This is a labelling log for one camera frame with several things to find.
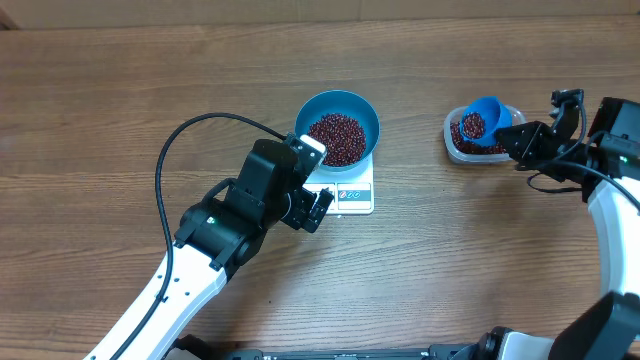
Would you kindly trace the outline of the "blue plastic measuring scoop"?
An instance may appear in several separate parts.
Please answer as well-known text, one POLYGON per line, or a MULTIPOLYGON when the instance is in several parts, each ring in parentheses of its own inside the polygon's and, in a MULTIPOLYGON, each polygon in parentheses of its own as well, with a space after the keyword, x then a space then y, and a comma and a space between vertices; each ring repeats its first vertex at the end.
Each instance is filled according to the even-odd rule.
POLYGON ((459 123, 459 131, 465 141, 490 147, 497 144, 496 131, 512 125, 512 115, 507 107, 497 97, 488 96, 479 98, 466 107, 459 123), (465 120, 469 115, 478 115, 484 121, 484 132, 480 137, 467 135, 465 120))

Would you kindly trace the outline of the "red adzuki beans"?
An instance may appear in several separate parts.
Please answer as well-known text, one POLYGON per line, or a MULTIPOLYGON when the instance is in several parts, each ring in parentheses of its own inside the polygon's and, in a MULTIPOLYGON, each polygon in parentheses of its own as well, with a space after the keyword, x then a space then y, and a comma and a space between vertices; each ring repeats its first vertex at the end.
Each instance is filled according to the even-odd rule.
MULTIPOLYGON (((506 150, 500 144, 479 146, 463 138, 463 134, 476 138, 482 136, 484 131, 485 121, 478 113, 465 116, 462 122, 450 124, 452 143, 458 151, 470 155, 505 154, 506 150)), ((310 126, 307 135, 326 146, 328 154, 323 162, 326 166, 355 164, 366 150, 364 128, 356 119, 343 114, 323 115, 310 126)))

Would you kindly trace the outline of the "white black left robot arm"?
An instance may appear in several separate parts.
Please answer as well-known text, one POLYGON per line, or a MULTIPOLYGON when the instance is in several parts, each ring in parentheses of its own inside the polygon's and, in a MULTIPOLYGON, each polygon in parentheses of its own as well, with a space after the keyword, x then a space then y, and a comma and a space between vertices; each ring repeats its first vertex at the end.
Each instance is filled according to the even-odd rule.
POLYGON ((222 181, 182 216, 172 253, 91 359, 161 359, 190 320, 260 250, 269 228, 317 230, 332 194, 305 189, 326 156, 307 135, 254 143, 237 178, 222 181))

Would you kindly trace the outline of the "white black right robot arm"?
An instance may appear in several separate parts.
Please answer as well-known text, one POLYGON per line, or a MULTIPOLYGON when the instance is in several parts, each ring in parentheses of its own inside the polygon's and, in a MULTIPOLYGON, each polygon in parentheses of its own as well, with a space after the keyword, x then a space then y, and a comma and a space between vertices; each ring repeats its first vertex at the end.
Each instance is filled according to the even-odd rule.
POLYGON ((476 146, 500 146, 516 170, 559 183, 558 193, 578 192, 596 230, 599 301, 555 338, 496 327, 474 344, 432 350, 433 359, 630 359, 639 339, 639 105, 601 100, 586 120, 581 89, 556 90, 552 124, 514 124, 503 105, 476 101, 466 114, 480 116, 481 136, 463 134, 476 146))

